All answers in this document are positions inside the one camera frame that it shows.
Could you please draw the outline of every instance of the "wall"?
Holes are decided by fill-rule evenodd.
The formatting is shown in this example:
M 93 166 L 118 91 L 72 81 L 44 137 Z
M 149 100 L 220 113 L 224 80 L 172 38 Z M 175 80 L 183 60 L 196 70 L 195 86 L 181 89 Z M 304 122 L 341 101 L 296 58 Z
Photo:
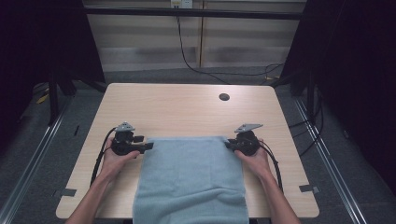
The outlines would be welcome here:
M 170 1 L 86 0 L 86 6 L 170 7 Z M 193 8 L 302 12 L 303 1 L 193 1 Z M 89 15 L 105 72 L 186 67 L 173 17 Z M 183 49 L 193 66 L 283 63 L 297 21 L 180 18 Z

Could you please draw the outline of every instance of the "forearm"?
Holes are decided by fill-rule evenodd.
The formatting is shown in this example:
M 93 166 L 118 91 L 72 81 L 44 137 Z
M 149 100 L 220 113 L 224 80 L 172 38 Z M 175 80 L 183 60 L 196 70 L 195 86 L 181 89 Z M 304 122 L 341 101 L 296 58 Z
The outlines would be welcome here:
M 102 201 L 108 183 L 108 178 L 104 178 L 102 175 L 97 176 L 76 210 L 70 218 L 66 220 L 66 223 L 93 223 L 96 211 Z
M 300 223 L 300 220 L 295 215 L 272 174 L 270 172 L 262 172 L 260 173 L 259 178 L 267 195 L 267 201 L 270 205 L 271 219 L 273 223 Z

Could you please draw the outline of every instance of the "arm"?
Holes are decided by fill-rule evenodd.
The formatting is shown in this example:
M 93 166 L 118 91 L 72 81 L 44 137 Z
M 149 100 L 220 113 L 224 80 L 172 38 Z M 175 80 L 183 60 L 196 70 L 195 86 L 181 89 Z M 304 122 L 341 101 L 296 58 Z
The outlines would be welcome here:
M 111 146 L 111 140 L 112 138 L 107 139 L 106 148 Z M 66 223 L 93 223 L 96 211 L 105 195 L 107 185 L 116 178 L 127 161 L 136 158 L 139 154 L 140 152 L 133 151 L 125 156 L 118 156 L 113 150 L 107 150 L 100 174 L 93 181 L 87 194 L 70 218 L 66 220 Z
M 235 151 L 236 156 L 245 162 L 248 168 L 260 179 L 267 201 L 270 206 L 271 219 L 274 224 L 293 224 L 300 223 L 288 200 L 283 195 L 275 178 L 271 174 L 268 163 L 268 155 L 264 149 L 259 148 L 255 155 L 245 156 L 241 151 Z

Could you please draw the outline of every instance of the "towel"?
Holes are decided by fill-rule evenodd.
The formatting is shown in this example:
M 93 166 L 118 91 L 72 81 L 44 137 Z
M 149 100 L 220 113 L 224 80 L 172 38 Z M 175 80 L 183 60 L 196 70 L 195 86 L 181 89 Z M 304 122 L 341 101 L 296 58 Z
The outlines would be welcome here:
M 223 136 L 151 138 L 134 197 L 135 224 L 248 223 L 241 161 Z

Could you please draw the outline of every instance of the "human hand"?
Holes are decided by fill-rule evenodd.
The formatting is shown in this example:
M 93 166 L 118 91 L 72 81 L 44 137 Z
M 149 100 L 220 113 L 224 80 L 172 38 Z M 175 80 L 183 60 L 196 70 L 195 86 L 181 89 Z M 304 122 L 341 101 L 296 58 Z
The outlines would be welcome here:
M 259 139 L 260 145 L 264 147 L 263 140 Z M 241 151 L 236 150 L 235 155 L 247 164 L 247 167 L 257 176 L 263 177 L 271 174 L 270 165 L 268 163 L 267 152 L 260 147 L 253 156 L 245 156 Z
M 139 151 L 132 151 L 127 155 L 119 156 L 111 149 L 112 141 L 113 137 L 107 138 L 105 158 L 99 174 L 108 181 L 112 181 L 129 160 L 136 158 L 140 154 Z

